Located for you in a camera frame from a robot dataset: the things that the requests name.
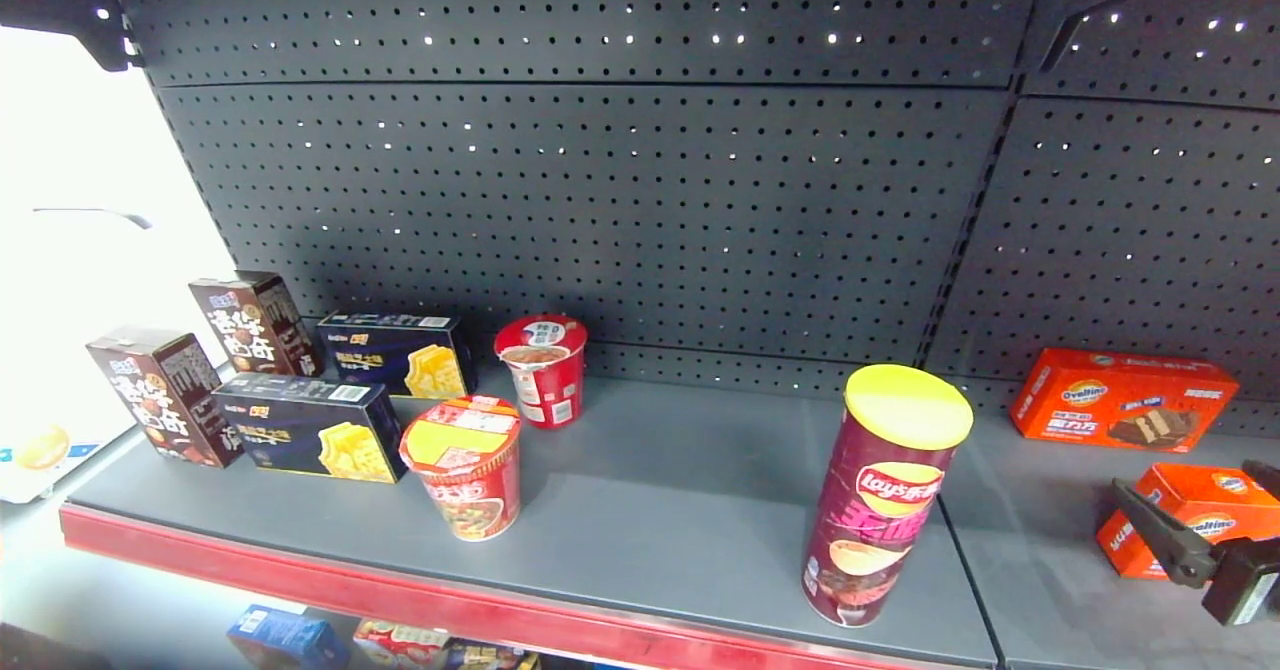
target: red noodle cup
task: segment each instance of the red noodle cup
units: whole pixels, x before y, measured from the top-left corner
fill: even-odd
[[[531,315],[508,324],[493,351],[511,369],[520,411],[536,428],[557,429],[582,414],[586,328],[564,315]]]
[[[969,402],[932,374],[902,365],[851,374],[801,574],[819,615],[850,626],[879,615],[970,428]]]
[[[520,515],[518,439],[520,415],[509,402],[471,395],[419,415],[404,430],[399,452],[449,530],[479,542],[500,534]]]

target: shelf bracket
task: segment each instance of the shelf bracket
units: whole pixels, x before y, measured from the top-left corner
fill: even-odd
[[[119,0],[0,0],[0,26],[74,36],[108,72],[143,65]]]

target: lay's chip can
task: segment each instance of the lay's chip can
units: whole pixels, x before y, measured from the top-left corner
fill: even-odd
[[[850,375],[801,578],[819,615],[850,626],[879,615],[970,428],[969,402],[932,374],[869,365]]]

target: red shelf edge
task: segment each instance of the red shelf edge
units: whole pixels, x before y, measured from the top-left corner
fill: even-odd
[[[274,551],[67,502],[68,547],[353,616],[681,670],[945,667]]]

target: metal shelf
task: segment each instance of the metal shelf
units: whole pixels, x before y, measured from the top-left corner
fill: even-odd
[[[1152,462],[1276,462],[1275,441],[1210,434],[1188,455],[1023,439],[982,416],[947,473],[947,519],[1010,670],[1274,667],[1274,623],[1225,629],[1199,593],[1116,575],[1093,538],[1111,478]]]
[[[509,384],[493,370],[483,388]],[[840,628],[808,607],[800,566],[838,402],[598,378],[586,392],[577,424],[524,437],[525,510],[486,543],[453,539],[413,478],[338,483],[243,460],[210,471],[142,446],[72,496],[67,542],[352,615],[645,666],[995,665],[937,510],[877,624]]]

